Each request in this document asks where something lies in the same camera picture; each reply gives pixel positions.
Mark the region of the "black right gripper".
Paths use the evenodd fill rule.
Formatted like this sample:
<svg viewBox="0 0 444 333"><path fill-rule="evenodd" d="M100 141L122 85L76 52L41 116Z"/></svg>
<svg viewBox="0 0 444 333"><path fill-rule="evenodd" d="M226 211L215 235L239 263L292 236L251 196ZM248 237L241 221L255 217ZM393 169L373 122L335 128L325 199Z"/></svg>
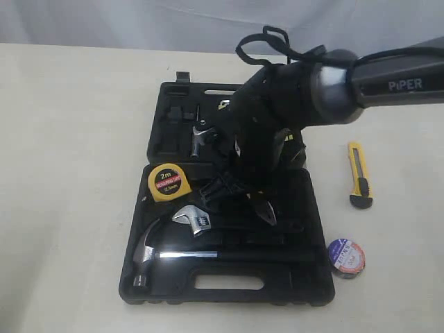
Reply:
<svg viewBox="0 0 444 333"><path fill-rule="evenodd" d="M221 129L230 148L230 171L219 173L199 189L204 205L219 203L243 193L243 186L260 191L278 169L289 125L270 114L229 114Z"/></svg>

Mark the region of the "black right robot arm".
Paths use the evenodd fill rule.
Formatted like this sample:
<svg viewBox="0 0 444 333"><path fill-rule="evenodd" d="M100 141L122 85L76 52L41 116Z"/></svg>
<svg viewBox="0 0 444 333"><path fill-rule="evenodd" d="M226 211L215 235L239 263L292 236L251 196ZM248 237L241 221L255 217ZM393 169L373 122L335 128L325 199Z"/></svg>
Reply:
<svg viewBox="0 0 444 333"><path fill-rule="evenodd" d="M278 173L305 162L303 129L356 121L387 105L443 102L443 49L415 45L358 58L343 49L304 53L291 64L266 64L220 112L216 127L228 139L228 165L200 191L204 203L255 194Z"/></svg>

